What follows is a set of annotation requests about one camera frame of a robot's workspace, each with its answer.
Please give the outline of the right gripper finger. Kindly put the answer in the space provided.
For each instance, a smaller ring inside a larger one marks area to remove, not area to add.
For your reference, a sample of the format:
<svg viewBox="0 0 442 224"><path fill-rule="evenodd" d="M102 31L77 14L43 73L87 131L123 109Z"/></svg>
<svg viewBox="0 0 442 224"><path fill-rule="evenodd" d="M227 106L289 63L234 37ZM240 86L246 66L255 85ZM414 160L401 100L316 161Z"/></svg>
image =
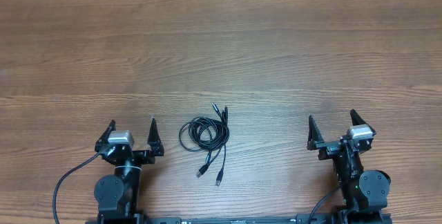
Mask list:
<svg viewBox="0 0 442 224"><path fill-rule="evenodd" d="M365 125L367 125L371 129L373 135L374 136L376 135L376 131L368 123L366 123L366 121L364 121L364 119L362 119L362 117L356 112L355 109L352 109L350 111L350 117L352 119L352 125L353 126L358 126L358 125L365 124Z"/></svg>
<svg viewBox="0 0 442 224"><path fill-rule="evenodd" d="M309 124L309 135L307 141L307 149L308 150L316 150L319 146L324 143L323 137L321 136L320 130L317 127L316 121L313 115L310 115L308 118Z"/></svg>

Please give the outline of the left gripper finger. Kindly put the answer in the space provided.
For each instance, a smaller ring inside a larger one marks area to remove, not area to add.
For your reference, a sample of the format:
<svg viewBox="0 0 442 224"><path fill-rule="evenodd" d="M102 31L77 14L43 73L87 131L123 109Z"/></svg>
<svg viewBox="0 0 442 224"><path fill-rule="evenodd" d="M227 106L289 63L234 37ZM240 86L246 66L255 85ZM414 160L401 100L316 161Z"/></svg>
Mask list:
<svg viewBox="0 0 442 224"><path fill-rule="evenodd" d="M112 131L115 131L115 121L111 120L110 124L107 126L106 130L103 132L103 134L98 138L98 140L95 143L95 152L100 152L104 147L106 147L109 142L108 138Z"/></svg>
<svg viewBox="0 0 442 224"><path fill-rule="evenodd" d="M160 135L157 129L157 123L155 118L151 120L151 126L149 130L149 135L147 139L147 143L151 148L151 152L153 156L163 156L164 155L164 147L162 141L160 139Z"/></svg>

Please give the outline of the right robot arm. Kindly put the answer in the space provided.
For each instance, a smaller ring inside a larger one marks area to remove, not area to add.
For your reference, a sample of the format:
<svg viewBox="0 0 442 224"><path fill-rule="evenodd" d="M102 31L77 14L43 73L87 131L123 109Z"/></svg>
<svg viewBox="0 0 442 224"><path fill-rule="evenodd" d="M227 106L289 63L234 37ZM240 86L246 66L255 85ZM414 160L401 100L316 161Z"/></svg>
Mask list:
<svg viewBox="0 0 442 224"><path fill-rule="evenodd" d="M316 121L309 116L307 149L318 151L319 160L333 161L338 186L323 196L310 212L308 223L391 223L387 207L391 178L381 170L364 170L360 155L372 148L376 131L352 109L352 126L338 140L326 142ZM336 192L342 192L344 204L328 214L319 214L320 206Z"/></svg>

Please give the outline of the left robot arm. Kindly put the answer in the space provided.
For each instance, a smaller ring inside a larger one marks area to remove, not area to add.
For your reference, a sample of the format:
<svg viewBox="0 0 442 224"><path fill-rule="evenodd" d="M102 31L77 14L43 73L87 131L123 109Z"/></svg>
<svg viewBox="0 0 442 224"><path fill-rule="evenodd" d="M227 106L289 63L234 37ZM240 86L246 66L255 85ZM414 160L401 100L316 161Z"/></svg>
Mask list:
<svg viewBox="0 0 442 224"><path fill-rule="evenodd" d="M98 223L147 224L152 220L138 208L142 166L164 155L156 120L151 120L147 138L149 149L134 150L129 130L118 131L112 120L95 143L95 151L113 165L114 172L100 178L94 188L98 203Z"/></svg>

